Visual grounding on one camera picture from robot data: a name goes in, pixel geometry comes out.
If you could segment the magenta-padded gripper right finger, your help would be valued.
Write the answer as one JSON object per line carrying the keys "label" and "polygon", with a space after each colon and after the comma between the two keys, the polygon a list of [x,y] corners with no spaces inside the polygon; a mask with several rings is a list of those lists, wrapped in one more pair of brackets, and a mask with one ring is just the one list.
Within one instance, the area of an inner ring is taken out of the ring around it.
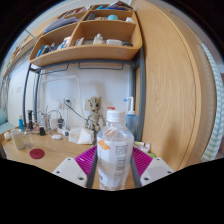
{"label": "magenta-padded gripper right finger", "polygon": [[173,173],[173,170],[162,158],[152,158],[137,148],[133,148],[131,169],[136,188],[148,185]]}

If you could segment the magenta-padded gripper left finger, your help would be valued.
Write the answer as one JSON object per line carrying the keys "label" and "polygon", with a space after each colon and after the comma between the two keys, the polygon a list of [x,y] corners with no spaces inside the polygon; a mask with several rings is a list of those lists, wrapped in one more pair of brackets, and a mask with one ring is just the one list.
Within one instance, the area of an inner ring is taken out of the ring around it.
{"label": "magenta-padded gripper left finger", "polygon": [[91,147],[76,158],[67,157],[54,171],[56,176],[91,189],[97,165],[97,147]]}

